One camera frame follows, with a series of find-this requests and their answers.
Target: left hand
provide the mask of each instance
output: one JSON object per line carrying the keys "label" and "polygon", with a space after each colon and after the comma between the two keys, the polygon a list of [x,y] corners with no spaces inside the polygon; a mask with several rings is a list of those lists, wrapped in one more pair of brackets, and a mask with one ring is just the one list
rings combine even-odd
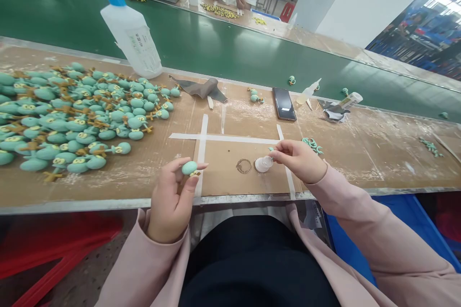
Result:
{"label": "left hand", "polygon": [[[157,186],[152,193],[151,211],[147,236],[162,244],[176,242],[191,219],[192,202],[198,176],[188,177],[181,194],[178,187],[184,174],[181,167],[191,160],[190,157],[178,158],[165,165],[158,177]],[[198,163],[198,170],[208,164]]]}
{"label": "left hand", "polygon": [[246,0],[235,0],[237,2],[237,8],[244,10],[247,7]]}

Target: right hand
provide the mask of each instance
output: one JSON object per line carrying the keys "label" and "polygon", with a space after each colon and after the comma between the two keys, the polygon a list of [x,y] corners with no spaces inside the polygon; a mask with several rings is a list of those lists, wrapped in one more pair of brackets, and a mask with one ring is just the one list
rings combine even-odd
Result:
{"label": "right hand", "polygon": [[306,184],[316,184],[327,173],[327,164],[304,142],[282,140],[269,156]]}

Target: small glue bottle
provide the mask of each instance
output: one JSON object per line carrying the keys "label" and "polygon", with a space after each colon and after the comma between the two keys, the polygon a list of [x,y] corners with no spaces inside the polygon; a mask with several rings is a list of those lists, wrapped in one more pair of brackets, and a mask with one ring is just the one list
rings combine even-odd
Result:
{"label": "small glue bottle", "polygon": [[271,168],[274,164],[272,157],[264,156],[256,159],[255,169],[258,173],[265,173]]}
{"label": "small glue bottle", "polygon": [[162,73],[160,56],[141,13],[128,7],[125,0],[109,0],[101,15],[137,74],[151,79]]}

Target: cardboard surface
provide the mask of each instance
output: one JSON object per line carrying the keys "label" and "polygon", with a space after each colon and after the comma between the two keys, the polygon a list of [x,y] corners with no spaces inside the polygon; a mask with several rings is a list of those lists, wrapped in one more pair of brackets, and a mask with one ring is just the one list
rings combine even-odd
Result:
{"label": "cardboard surface", "polygon": [[[0,47],[0,71],[43,71],[49,65],[66,66],[73,61],[86,68],[100,71],[133,74],[128,66],[110,62],[84,59],[29,48]],[[172,74],[174,77],[204,83],[206,80]],[[153,80],[154,84],[174,84],[164,73]],[[419,142],[419,137],[436,143],[432,133],[456,137],[461,131],[456,124],[411,116],[400,116],[365,108],[352,108],[343,124],[322,120],[322,109],[311,99],[313,111],[307,105],[295,103],[298,121],[277,119],[272,92],[258,90],[265,98],[264,104],[252,103],[246,86],[219,82],[219,89],[229,98],[224,104],[215,102],[213,110],[207,100],[182,92],[172,99],[175,110],[168,120],[153,122],[154,134],[134,142],[114,139],[106,142],[130,142],[128,155],[109,157],[107,165],[98,171],[81,175],[69,174],[54,183],[43,182],[41,173],[23,172],[18,166],[23,161],[17,157],[6,166],[0,166],[2,182],[0,207],[41,204],[48,201],[93,201],[107,199],[149,198],[162,166],[177,157],[194,156],[195,140],[169,139],[173,133],[199,134],[203,114],[208,114],[208,134],[254,137],[278,140],[277,124],[286,139],[314,138],[323,147],[322,158],[343,173],[353,184],[362,188],[413,189],[427,187],[461,188],[460,164],[440,145],[445,155],[435,158]],[[274,168],[274,176],[258,176],[254,167],[246,176],[235,166],[242,158],[253,162],[267,154],[265,144],[237,144],[226,142],[206,143],[205,158],[210,167],[204,171],[202,196],[225,194],[288,193],[284,171]],[[302,186],[293,179],[297,191]]]}

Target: hand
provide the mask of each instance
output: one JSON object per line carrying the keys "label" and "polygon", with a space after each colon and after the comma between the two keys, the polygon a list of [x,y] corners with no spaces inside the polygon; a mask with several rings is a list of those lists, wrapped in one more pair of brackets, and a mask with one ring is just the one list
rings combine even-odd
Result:
{"label": "hand", "polygon": [[246,9],[246,0],[235,0],[237,2],[237,8],[244,10]]}
{"label": "hand", "polygon": [[[191,219],[192,201],[198,176],[189,177],[181,195],[178,186],[184,174],[181,166],[191,160],[190,157],[178,158],[165,165],[158,177],[157,186],[152,193],[150,222],[147,236],[162,244],[176,242]],[[198,163],[198,170],[205,169],[208,163]]]}
{"label": "hand", "polygon": [[327,173],[327,164],[304,142],[282,140],[269,156],[286,165],[306,184],[319,182]]}

